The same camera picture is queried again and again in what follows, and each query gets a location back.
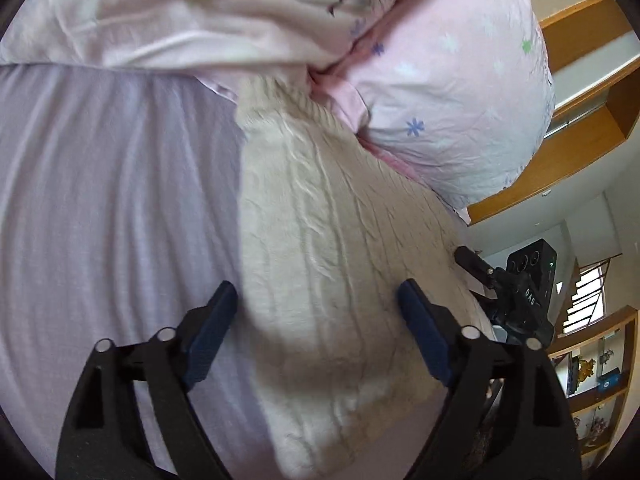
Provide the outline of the beige cable knit sweater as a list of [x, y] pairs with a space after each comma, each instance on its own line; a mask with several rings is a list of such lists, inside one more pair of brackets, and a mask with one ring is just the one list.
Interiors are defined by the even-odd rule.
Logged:
[[326, 478], [398, 422], [442, 409], [396, 304], [403, 281], [463, 325], [490, 324], [454, 263], [462, 222], [433, 191], [281, 81], [247, 79], [236, 121], [254, 393], [285, 478]]

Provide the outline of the wooden staircase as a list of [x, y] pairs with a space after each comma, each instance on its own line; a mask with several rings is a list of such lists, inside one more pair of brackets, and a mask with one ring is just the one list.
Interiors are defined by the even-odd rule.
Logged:
[[588, 266], [575, 264], [555, 322], [559, 337], [576, 333], [605, 317], [605, 283], [611, 263], [617, 258], [615, 255]]

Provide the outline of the wooden bookshelf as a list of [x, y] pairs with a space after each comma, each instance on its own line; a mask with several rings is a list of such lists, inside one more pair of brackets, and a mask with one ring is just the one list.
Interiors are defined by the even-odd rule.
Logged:
[[570, 407], [582, 475], [590, 476], [614, 448], [636, 357], [639, 311], [623, 307], [561, 335], [549, 356]]

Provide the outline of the pink floral right pillow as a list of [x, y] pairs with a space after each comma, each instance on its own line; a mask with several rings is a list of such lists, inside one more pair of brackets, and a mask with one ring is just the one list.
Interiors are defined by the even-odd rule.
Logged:
[[365, 148], [457, 210], [518, 180], [554, 112], [530, 0], [400, 0], [314, 75], [314, 95]]

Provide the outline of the wooden headboard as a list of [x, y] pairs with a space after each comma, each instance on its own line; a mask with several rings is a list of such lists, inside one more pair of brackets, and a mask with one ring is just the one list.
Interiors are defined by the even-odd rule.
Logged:
[[547, 192], [623, 144], [639, 116], [639, 38], [615, 0], [584, 0], [540, 22], [556, 104], [514, 185], [469, 208], [479, 224]]

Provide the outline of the white floral left pillow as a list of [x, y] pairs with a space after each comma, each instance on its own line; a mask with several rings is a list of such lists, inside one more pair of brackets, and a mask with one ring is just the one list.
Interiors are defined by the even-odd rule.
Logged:
[[25, 0], [1, 61], [182, 73], [233, 98], [254, 73], [305, 87], [397, 1]]

